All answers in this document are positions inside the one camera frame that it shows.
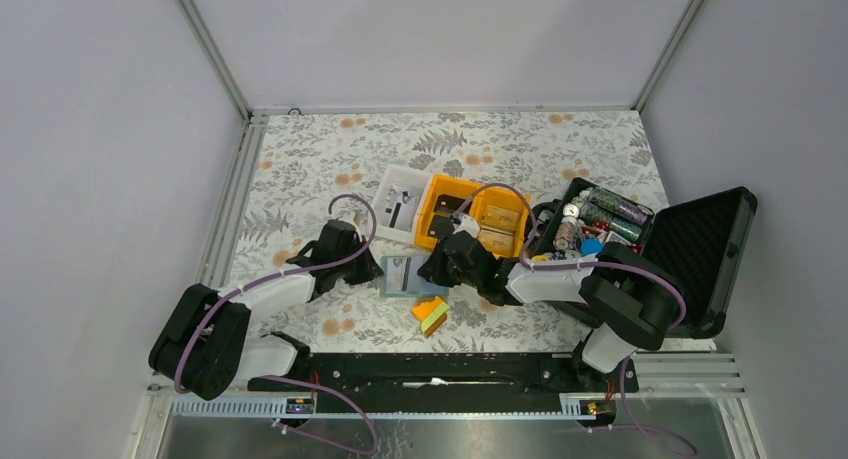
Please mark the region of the green card holder wallet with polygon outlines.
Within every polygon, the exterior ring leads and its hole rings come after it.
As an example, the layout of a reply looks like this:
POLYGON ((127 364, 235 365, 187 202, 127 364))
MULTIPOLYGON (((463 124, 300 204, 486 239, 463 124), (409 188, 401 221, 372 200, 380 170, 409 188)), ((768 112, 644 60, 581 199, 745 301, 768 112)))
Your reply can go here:
POLYGON ((447 297, 450 290, 423 279, 418 269, 426 256, 384 256, 381 259, 383 276, 380 278, 380 296, 384 298, 447 297))

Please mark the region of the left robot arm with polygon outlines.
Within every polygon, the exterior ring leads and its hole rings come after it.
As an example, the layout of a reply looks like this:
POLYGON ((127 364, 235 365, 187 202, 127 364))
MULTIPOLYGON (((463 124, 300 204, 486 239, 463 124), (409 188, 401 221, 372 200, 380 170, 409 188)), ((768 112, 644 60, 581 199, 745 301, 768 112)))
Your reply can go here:
POLYGON ((309 380, 305 348, 281 333, 249 338, 251 328, 293 306, 332 290, 383 274, 368 239, 346 221, 331 219, 276 272, 220 293, 203 284, 181 295, 148 356, 149 367, 173 380, 177 392, 204 400, 220 396, 234 381, 272 377, 288 390, 309 380))

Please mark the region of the black credit card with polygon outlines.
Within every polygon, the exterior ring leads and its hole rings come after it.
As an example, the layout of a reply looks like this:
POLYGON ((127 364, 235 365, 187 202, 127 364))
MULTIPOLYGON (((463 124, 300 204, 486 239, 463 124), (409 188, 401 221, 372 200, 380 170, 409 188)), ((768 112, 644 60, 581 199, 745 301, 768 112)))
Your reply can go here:
POLYGON ((454 232, 453 214, 463 204, 464 200, 448 194, 437 196, 432 210, 432 218, 428 220, 427 236, 442 239, 454 232))

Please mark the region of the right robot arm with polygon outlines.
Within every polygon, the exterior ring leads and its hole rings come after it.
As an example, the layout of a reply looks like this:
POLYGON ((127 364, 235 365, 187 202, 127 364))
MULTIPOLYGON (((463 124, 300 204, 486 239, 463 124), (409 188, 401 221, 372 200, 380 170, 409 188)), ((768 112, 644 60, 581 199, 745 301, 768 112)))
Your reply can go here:
POLYGON ((418 274, 446 288, 469 286, 496 306, 586 305, 600 324, 576 352, 573 375, 589 391, 607 384, 638 350, 658 350, 687 312, 672 279, 621 243, 577 259, 530 262, 498 258, 462 231, 439 240, 418 274))

